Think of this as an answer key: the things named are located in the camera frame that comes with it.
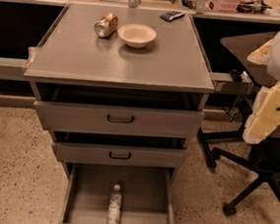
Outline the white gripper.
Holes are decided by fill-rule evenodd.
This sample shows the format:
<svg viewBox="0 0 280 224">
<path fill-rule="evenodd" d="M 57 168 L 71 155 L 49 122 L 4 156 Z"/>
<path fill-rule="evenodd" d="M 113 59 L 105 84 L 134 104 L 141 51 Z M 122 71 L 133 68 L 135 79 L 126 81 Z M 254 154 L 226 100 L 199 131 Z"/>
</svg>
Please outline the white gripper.
<svg viewBox="0 0 280 224">
<path fill-rule="evenodd" d="M 260 48 L 251 52 L 248 62 L 267 65 L 267 71 L 280 81 L 280 32 L 274 39 L 267 41 Z M 245 123 L 243 140 L 258 144 L 280 125 L 280 82 L 271 88 L 262 86 L 257 92 L 252 106 L 252 113 Z"/>
</svg>

